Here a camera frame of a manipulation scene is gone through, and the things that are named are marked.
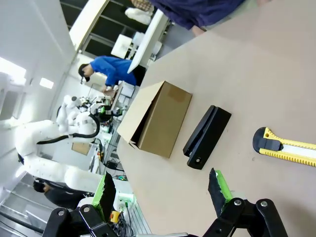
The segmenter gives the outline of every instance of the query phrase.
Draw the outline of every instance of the stapler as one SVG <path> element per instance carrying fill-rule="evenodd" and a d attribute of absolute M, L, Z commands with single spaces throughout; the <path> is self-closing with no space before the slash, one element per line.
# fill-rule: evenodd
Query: stapler
<path fill-rule="evenodd" d="M 183 148 L 183 154 L 189 157 L 187 165 L 202 169 L 221 137 L 231 113 L 212 105 Z"/>

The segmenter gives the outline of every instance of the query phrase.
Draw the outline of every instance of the blue shirt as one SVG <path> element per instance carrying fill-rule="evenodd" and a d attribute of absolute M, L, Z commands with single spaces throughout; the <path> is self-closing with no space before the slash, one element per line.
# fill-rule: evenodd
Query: blue shirt
<path fill-rule="evenodd" d="M 100 56 L 96 57 L 90 65 L 96 73 L 103 73 L 108 77 L 105 81 L 105 85 L 107 86 L 117 85 L 119 80 L 123 80 L 131 85 L 136 85 L 134 74 L 127 73 L 131 63 L 131 60 Z"/>
<path fill-rule="evenodd" d="M 245 0 L 150 0 L 180 26 L 210 26 L 224 19 Z"/>

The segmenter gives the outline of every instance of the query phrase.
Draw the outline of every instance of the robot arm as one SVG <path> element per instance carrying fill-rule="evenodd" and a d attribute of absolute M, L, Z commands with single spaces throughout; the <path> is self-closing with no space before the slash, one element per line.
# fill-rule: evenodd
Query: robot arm
<path fill-rule="evenodd" d="M 16 130 L 15 145 L 18 154 L 24 160 L 25 170 L 31 175 L 52 182 L 66 183 L 74 190 L 93 193 L 101 175 L 81 170 L 75 166 L 58 163 L 37 156 L 37 145 L 55 143 L 64 139 L 71 142 L 90 143 L 99 133 L 100 124 L 93 106 L 92 114 L 81 107 L 82 102 L 76 97 L 66 96 L 59 109 L 57 122 L 43 120 L 23 125 Z"/>

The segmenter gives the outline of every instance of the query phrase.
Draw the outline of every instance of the cardboard box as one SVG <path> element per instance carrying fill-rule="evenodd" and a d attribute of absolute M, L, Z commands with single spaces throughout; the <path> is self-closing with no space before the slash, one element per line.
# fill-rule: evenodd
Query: cardboard box
<path fill-rule="evenodd" d="M 141 88 L 118 127 L 119 135 L 135 148 L 169 158 L 191 97 L 165 81 Z"/>

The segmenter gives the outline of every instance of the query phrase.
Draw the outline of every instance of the table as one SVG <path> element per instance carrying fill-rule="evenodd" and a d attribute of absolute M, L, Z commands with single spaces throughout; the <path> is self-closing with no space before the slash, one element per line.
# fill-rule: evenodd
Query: table
<path fill-rule="evenodd" d="M 316 233 L 316 168 L 256 153 L 252 137 L 268 126 L 280 137 L 316 143 L 316 15 L 313 0 L 273 0 L 193 39 L 149 67 L 142 86 L 160 80 L 193 94 L 170 159 L 134 150 L 118 155 L 151 231 L 202 236 L 216 218 L 207 191 L 212 167 L 250 202 L 270 198 L 289 236 Z M 182 153 L 209 108 L 232 117 L 203 170 Z M 237 231 L 235 237 L 248 236 Z"/>

